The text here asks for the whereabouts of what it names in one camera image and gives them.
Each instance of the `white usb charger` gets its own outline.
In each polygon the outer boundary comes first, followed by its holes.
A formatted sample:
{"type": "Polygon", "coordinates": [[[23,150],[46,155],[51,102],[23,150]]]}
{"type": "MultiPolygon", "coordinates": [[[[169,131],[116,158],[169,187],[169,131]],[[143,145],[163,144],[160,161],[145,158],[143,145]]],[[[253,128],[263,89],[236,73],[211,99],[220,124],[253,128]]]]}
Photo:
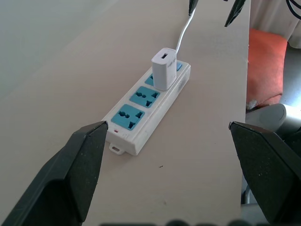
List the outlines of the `white usb charger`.
{"type": "Polygon", "coordinates": [[[195,9],[190,15],[186,25],[184,26],[176,49],[163,48],[151,60],[152,61],[152,76],[154,80],[154,88],[166,91],[174,83],[177,77],[177,53],[180,49],[183,35],[193,18],[195,9]]]}

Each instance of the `white power strip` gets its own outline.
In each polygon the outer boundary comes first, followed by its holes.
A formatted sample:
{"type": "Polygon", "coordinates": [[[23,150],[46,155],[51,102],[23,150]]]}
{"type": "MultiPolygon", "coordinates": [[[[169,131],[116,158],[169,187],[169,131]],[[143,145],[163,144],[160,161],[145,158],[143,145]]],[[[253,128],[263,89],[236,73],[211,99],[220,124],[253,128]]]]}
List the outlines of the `white power strip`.
{"type": "Polygon", "coordinates": [[[161,91],[150,85],[150,68],[103,118],[109,124],[106,141],[112,152],[138,155],[141,151],[189,79],[190,65],[181,61],[177,64],[178,68],[182,66],[168,90],[161,91]]]}

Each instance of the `white table surface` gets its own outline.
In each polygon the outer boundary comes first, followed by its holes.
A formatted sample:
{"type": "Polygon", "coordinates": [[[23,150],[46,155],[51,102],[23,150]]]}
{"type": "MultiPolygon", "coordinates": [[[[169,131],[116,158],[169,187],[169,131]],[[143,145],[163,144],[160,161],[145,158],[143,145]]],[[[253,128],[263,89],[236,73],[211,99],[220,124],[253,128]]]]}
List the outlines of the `white table surface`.
{"type": "MultiPolygon", "coordinates": [[[[178,54],[190,80],[137,157],[106,144],[84,225],[239,217],[228,124],[245,120],[250,1],[225,28],[233,2],[199,1],[178,54]]],[[[121,0],[0,102],[0,222],[74,131],[100,121],[160,49],[175,48],[187,18],[187,0],[121,0]]]]}

